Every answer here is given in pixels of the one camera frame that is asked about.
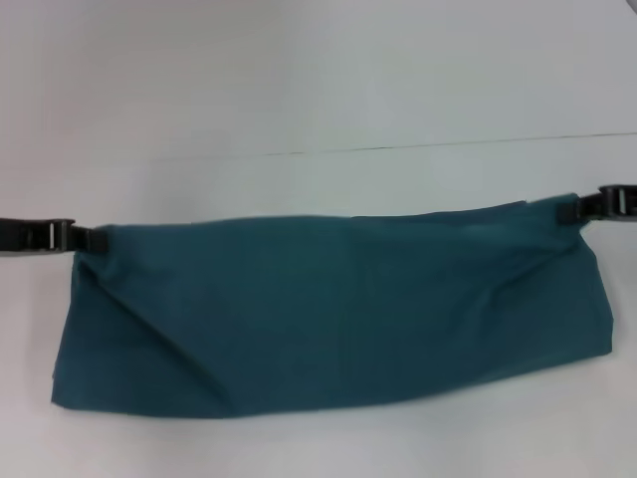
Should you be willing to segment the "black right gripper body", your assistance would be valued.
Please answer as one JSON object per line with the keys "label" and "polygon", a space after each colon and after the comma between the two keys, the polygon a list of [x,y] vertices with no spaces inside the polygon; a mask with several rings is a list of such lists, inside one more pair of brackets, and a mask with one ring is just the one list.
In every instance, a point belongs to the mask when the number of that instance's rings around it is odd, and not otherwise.
{"label": "black right gripper body", "polygon": [[602,220],[636,220],[637,186],[614,184],[599,187]]}

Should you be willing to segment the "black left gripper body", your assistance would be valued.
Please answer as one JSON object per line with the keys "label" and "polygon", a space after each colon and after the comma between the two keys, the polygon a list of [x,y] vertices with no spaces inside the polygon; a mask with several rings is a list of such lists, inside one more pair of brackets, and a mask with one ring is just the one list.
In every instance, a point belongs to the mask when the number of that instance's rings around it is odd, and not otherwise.
{"label": "black left gripper body", "polygon": [[72,219],[1,219],[1,254],[57,254],[69,250]]}

